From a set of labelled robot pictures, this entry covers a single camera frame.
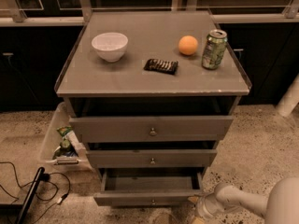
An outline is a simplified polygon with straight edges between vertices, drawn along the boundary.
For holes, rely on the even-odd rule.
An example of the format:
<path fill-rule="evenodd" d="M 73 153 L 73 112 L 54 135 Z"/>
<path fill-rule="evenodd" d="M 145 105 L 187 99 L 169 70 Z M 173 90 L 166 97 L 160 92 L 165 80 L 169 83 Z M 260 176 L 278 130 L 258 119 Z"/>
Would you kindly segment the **white and yellow gripper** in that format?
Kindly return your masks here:
<path fill-rule="evenodd" d="M 195 205 L 191 224 L 206 224 L 207 220 L 224 212 L 224 206 L 216 199 L 214 193 L 190 196 L 188 201 Z"/>

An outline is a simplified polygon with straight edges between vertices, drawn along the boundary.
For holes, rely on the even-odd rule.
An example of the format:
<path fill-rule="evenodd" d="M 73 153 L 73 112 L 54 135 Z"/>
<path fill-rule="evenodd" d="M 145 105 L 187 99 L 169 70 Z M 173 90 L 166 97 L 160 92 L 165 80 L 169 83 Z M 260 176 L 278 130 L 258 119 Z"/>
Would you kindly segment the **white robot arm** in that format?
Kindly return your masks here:
<path fill-rule="evenodd" d="M 206 224 L 218 214 L 243 208 L 264 220 L 264 224 L 299 224 L 299 178 L 281 179 L 268 197 L 253 194 L 225 183 L 211 193 L 191 196 L 195 205 L 192 224 Z"/>

